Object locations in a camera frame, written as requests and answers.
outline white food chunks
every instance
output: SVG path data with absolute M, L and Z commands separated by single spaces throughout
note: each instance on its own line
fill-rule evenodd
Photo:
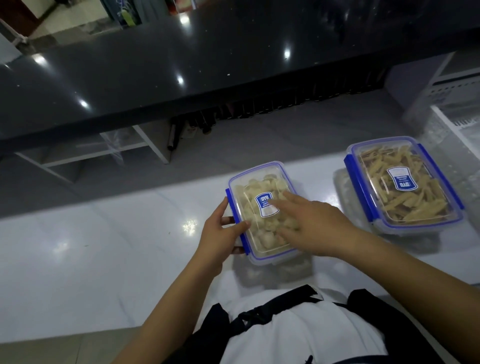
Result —
M 265 192 L 271 192 L 273 199 L 286 198 L 284 191 L 289 191 L 288 182 L 283 176 L 276 174 L 267 174 L 259 181 L 250 179 L 246 186 L 237 185 L 234 187 L 235 198 L 241 206 L 242 218 L 252 222 L 250 235 L 253 245 L 259 252 L 277 253 L 277 248 L 287 245 L 287 242 L 278 233 L 280 227 L 297 230 L 298 223 L 294 218 L 286 216 L 281 211 L 272 216 L 262 217 L 260 206 L 256 197 Z

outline plastic food container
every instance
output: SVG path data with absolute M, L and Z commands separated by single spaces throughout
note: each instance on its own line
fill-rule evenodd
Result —
M 245 254 L 257 266 L 283 262 L 298 254 L 276 233 L 278 227 L 297 229 L 296 220 L 268 203 L 271 198 L 285 199 L 283 191 L 296 194 L 283 163 L 277 161 L 250 168 L 228 181 L 227 198 L 235 222 L 252 222 L 240 239 Z
M 344 162 L 368 221 L 382 233 L 440 231 L 464 219 L 452 186 L 413 138 L 352 144 Z

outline label sticker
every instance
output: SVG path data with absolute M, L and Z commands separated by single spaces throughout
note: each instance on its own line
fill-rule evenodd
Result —
M 268 203 L 269 198 L 273 198 L 271 192 L 264 192 L 255 197 L 255 201 L 260 208 L 260 215 L 263 218 L 275 215 L 279 211 L 278 208 Z
M 387 169 L 387 172 L 392 177 L 395 188 L 399 191 L 413 191 L 418 188 L 408 167 L 392 167 Z

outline glossy black counter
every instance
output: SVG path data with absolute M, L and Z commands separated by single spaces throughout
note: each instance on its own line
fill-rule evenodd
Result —
M 0 67 L 0 152 L 261 95 L 324 65 L 479 41 L 478 0 L 221 0 Z

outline forearm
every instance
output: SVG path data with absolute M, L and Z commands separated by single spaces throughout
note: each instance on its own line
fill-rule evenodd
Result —
M 192 334 L 215 273 L 192 259 L 112 364 L 160 364 Z
M 480 290 L 364 232 L 340 258 L 384 287 L 460 359 L 478 360 Z

